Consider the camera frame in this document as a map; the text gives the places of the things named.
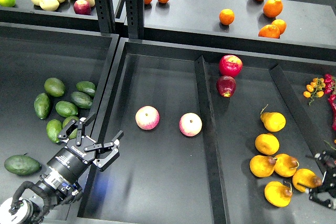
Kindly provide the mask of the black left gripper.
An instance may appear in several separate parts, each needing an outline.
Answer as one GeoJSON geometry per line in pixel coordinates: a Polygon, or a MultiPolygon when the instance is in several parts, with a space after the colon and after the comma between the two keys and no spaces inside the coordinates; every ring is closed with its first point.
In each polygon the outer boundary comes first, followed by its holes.
{"type": "Polygon", "coordinates": [[[47,166],[68,182],[76,182],[91,164],[103,172],[120,156],[123,131],[119,131],[111,142],[100,144],[86,136],[86,127],[95,119],[95,113],[80,119],[70,116],[58,135],[59,140],[67,145],[51,158],[47,166]]]}

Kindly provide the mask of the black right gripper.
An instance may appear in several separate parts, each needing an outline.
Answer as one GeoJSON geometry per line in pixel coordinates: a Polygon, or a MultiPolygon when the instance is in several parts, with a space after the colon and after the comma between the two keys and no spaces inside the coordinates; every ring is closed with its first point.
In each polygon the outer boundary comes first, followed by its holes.
{"type": "Polygon", "coordinates": [[[323,165],[331,168],[324,172],[324,184],[315,188],[306,188],[309,200],[328,209],[335,209],[335,151],[324,150],[315,156],[308,156],[323,165]]]}

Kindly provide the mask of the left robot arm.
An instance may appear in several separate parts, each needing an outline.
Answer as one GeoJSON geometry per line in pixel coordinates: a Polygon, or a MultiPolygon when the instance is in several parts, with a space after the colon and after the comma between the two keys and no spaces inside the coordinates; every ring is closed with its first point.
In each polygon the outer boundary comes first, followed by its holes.
{"type": "Polygon", "coordinates": [[[42,223],[55,207],[81,199],[83,189],[78,180],[91,165],[102,172],[119,157],[122,131],[107,143],[98,143],[85,134],[86,126],[95,118],[92,114],[66,124],[57,135],[65,146],[47,163],[49,171],[36,183],[22,182],[1,204],[1,223],[42,223]]]}

